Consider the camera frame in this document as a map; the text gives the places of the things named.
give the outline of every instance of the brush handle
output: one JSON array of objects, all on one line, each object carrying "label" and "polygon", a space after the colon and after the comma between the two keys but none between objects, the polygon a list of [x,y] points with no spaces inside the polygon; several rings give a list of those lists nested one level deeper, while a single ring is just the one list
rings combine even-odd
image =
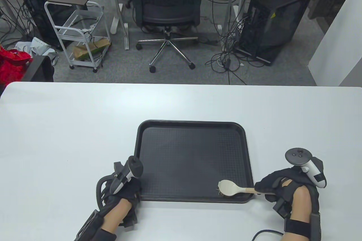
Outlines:
[{"label": "brush handle", "polygon": [[254,188],[244,188],[244,190],[245,190],[245,192],[243,192],[243,193],[275,195],[274,193],[261,193],[261,192],[256,191]]}]

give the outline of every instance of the chair wheel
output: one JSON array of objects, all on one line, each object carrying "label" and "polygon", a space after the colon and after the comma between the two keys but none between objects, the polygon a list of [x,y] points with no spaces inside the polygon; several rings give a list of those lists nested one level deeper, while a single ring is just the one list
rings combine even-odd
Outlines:
[{"label": "chair wheel", "polygon": [[156,72],[156,67],[150,66],[150,73],[155,73],[155,72]]}]

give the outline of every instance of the hand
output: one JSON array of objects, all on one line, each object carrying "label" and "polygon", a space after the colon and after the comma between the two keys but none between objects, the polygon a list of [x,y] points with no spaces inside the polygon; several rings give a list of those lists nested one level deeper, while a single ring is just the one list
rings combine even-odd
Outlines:
[{"label": "hand", "polygon": [[141,190],[141,181],[136,178],[131,178],[129,182],[127,182],[122,189],[114,195],[110,194],[110,186],[112,184],[112,179],[106,182],[105,194],[104,194],[104,202],[105,205],[100,208],[99,214],[101,216],[105,216],[110,210],[112,210],[121,199],[126,199],[132,204],[132,209],[134,210],[139,202],[138,193]]},{"label": "hand", "polygon": [[255,183],[254,188],[261,193],[274,193],[275,195],[265,195],[265,198],[270,202],[283,198],[292,205],[294,192],[302,186],[308,188],[311,196],[318,202],[319,194],[315,185],[309,177],[301,171],[300,167],[297,166],[284,170],[277,170],[269,174],[260,182]]}]

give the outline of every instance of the cardboard box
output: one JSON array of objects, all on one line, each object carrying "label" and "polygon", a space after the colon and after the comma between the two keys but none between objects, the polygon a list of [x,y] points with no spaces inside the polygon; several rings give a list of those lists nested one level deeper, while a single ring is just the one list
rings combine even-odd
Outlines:
[{"label": "cardboard box", "polygon": [[[102,52],[104,48],[109,45],[111,45],[111,43],[109,42],[108,38],[102,38],[99,41],[88,43],[92,55]],[[78,60],[84,60],[87,58],[89,59],[88,50],[85,45],[75,46],[73,49],[73,55]]]}]

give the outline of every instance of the wrist strap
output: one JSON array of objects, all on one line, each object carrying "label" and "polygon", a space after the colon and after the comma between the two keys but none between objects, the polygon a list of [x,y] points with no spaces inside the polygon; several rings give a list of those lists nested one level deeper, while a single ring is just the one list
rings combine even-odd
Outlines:
[{"label": "wrist strap", "polygon": [[308,239],[311,237],[310,223],[302,222],[293,219],[284,219],[284,231],[286,233],[295,233],[296,235],[305,236]]}]

